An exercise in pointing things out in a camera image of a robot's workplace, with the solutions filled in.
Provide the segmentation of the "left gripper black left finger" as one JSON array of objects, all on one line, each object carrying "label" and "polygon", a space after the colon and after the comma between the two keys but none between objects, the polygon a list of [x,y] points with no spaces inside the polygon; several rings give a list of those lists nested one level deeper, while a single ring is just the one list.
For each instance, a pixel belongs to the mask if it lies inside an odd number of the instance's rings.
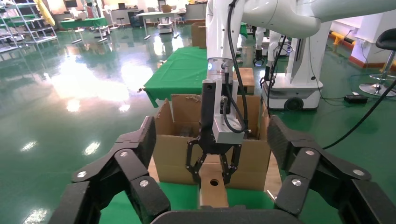
[{"label": "left gripper black left finger", "polygon": [[155,119],[118,137],[110,151],[75,171],[49,220],[51,224],[97,224],[101,210],[124,191],[143,224],[170,211],[170,201],[148,168],[156,144]]}]

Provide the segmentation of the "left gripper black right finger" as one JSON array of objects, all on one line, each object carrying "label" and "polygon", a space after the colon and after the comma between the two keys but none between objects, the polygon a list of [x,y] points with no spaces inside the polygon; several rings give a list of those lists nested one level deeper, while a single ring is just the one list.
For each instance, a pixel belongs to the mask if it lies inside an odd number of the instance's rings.
[{"label": "left gripper black right finger", "polygon": [[313,190],[338,210],[345,224],[395,223],[395,205],[364,168],[327,152],[309,134],[288,128],[276,115],[269,118],[267,142],[286,173],[276,209],[298,218]]}]

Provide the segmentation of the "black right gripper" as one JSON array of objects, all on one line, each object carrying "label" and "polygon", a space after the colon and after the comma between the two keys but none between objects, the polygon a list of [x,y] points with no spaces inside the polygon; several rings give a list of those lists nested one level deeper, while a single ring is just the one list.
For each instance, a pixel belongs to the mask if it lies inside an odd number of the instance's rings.
[{"label": "black right gripper", "polygon": [[[236,97],[233,94],[238,92],[238,82],[233,81],[233,84],[222,84],[221,96],[226,97],[226,100],[222,103],[219,101],[220,108],[217,110],[215,107],[216,97],[216,84],[215,83],[203,83],[202,95],[201,95],[201,119],[199,136],[195,139],[187,142],[185,168],[191,173],[194,182],[201,183],[199,171],[208,154],[220,155],[220,162],[222,165],[222,177],[224,184],[228,184],[231,180],[231,176],[236,172],[239,165],[241,145],[226,143],[218,143],[213,134],[212,128],[224,126],[228,130],[228,138],[231,139],[234,135],[239,133],[239,130],[235,127],[230,127],[230,123],[227,115],[230,111],[239,112],[239,108],[236,105]],[[192,150],[194,145],[199,145],[202,149],[202,155],[198,158],[194,165],[191,164]],[[226,153],[229,149],[233,149],[231,162],[228,163]]]}]

